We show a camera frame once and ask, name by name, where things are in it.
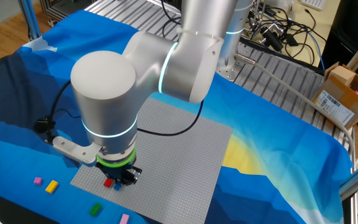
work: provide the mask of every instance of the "cardboard box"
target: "cardboard box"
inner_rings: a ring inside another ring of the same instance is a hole
[[[312,101],[342,121],[346,129],[350,129],[358,122],[358,94],[355,93],[356,90],[358,91],[358,74],[355,74],[349,87],[337,75],[329,75],[338,66],[339,63],[326,70],[324,75],[326,81]]]
[[[356,73],[342,67],[338,66],[334,68],[329,75],[334,75],[341,83],[345,84],[346,86],[350,86],[353,78],[355,77]]]

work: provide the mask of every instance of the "gray lego baseplate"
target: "gray lego baseplate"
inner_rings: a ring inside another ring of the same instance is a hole
[[[137,126],[175,133],[196,115],[151,98],[139,111]],[[95,167],[81,166],[71,184],[164,224],[204,223],[232,128],[200,117],[174,137],[138,132],[136,166],[143,170],[135,185],[119,192],[103,185]]]

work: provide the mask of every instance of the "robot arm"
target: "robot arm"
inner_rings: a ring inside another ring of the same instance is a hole
[[[136,182],[135,173],[141,172],[133,166],[140,107],[157,91],[190,103],[204,99],[236,4],[183,1],[178,42],[138,32],[122,55],[99,51],[80,58],[71,84],[91,145],[81,147],[59,136],[54,148],[87,166],[96,164],[108,178]]]

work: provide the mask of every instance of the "yellow lego brick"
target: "yellow lego brick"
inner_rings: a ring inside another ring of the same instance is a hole
[[[57,185],[58,185],[58,182],[56,182],[56,181],[53,180],[53,181],[50,182],[50,184],[49,184],[48,187],[45,189],[45,191],[48,192],[48,193],[50,193],[50,194],[52,194],[53,191],[56,189]]]

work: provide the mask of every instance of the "blue fabric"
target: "blue fabric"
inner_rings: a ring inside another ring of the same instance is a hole
[[[0,77],[0,196],[60,223],[118,223],[123,213],[130,215],[131,223],[148,222],[70,185],[76,164],[32,131],[80,57],[96,50],[121,54],[136,32],[80,11],[9,56],[15,63],[0,65],[0,76],[10,74]],[[152,98],[192,113],[199,107],[160,93]],[[71,88],[57,108],[79,113]],[[218,217],[221,223],[304,223],[314,211],[327,223],[340,222],[339,185],[350,174],[351,163],[335,139],[219,75],[201,115],[233,127],[233,135],[252,149],[263,171],[245,175],[222,167],[206,223],[219,223]],[[55,121],[56,134],[83,146],[89,143],[79,119],[59,113]],[[34,185],[35,177],[42,177],[44,184]],[[51,180],[59,187],[50,195],[45,188]],[[96,202],[103,210],[93,217],[89,210]],[[250,207],[252,211],[241,213]]]

